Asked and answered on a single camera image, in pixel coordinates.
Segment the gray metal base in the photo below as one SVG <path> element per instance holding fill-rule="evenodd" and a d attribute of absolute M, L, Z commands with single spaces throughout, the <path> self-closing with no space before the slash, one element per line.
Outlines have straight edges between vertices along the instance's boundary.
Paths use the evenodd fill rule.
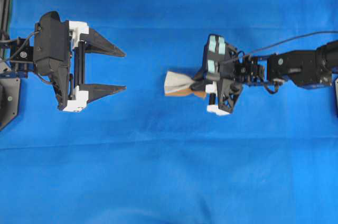
<path fill-rule="evenodd" d="M 0 72 L 6 68 L 10 70 L 6 63 L 0 63 Z M 17 116 L 20 84 L 21 80 L 19 78 L 0 79 L 0 85 L 5 90 L 4 103 L 0 109 L 0 130 Z"/>

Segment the blue tablecloth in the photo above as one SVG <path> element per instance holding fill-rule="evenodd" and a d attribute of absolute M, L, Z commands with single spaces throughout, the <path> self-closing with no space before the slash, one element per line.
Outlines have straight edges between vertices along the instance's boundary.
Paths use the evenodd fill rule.
<path fill-rule="evenodd" d="M 335 223 L 333 88 L 245 87 L 230 116 L 208 100 L 164 97 L 167 70 L 193 75 L 208 34 L 245 51 L 338 29 L 338 0 L 13 0 L 11 37 L 42 14 L 84 21 L 127 57 L 87 55 L 87 82 L 127 90 L 79 114 L 23 80 L 0 134 L 1 223 Z M 271 52 L 315 49 L 321 35 Z"/>

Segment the cloth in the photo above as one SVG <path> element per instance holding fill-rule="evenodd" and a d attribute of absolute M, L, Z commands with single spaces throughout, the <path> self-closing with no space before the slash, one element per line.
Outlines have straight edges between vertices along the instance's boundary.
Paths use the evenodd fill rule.
<path fill-rule="evenodd" d="M 190 86 L 194 83 L 195 81 L 188 75 L 168 71 L 164 81 L 164 94 L 166 96 L 188 96 L 194 94 L 198 97 L 205 98 L 205 92 L 190 89 Z"/>

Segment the robotic arm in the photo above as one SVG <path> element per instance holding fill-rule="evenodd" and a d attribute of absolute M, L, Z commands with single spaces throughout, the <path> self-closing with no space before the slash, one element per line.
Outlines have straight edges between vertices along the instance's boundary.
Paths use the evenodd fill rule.
<path fill-rule="evenodd" d="M 0 48 L 11 52 L 9 58 L 0 59 L 0 130 L 17 115 L 20 78 L 27 78 L 29 72 L 52 85 L 61 111 L 80 112 L 88 103 L 125 89 L 125 86 L 85 83 L 86 53 L 125 56 L 85 22 L 61 22 L 59 14 L 53 11 L 40 18 L 26 39 L 10 40 L 6 33 L 2 34 L 6 40 L 0 41 Z M 29 38 L 33 35 L 34 46 L 30 46 Z"/>
<path fill-rule="evenodd" d="M 225 42 L 222 36 L 209 35 L 204 46 L 202 67 L 193 78 L 196 82 L 190 86 L 193 91 L 205 91 L 210 95 L 207 111 L 217 115 L 232 113 L 243 85 L 263 86 L 270 94 L 275 94 L 288 80 L 306 89 L 332 85 L 332 73 L 338 67 L 338 41 L 330 42 L 316 50 L 251 56 L 263 49 L 245 55 Z M 259 64 L 261 61 L 267 62 L 266 80 L 265 67 Z"/>

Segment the screw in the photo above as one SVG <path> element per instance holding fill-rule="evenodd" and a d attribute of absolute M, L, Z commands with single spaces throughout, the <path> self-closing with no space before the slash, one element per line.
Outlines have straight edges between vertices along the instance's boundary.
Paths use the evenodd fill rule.
<path fill-rule="evenodd" d="M 20 52 L 20 57 L 23 59 L 27 58 L 27 52 L 25 51 Z"/>

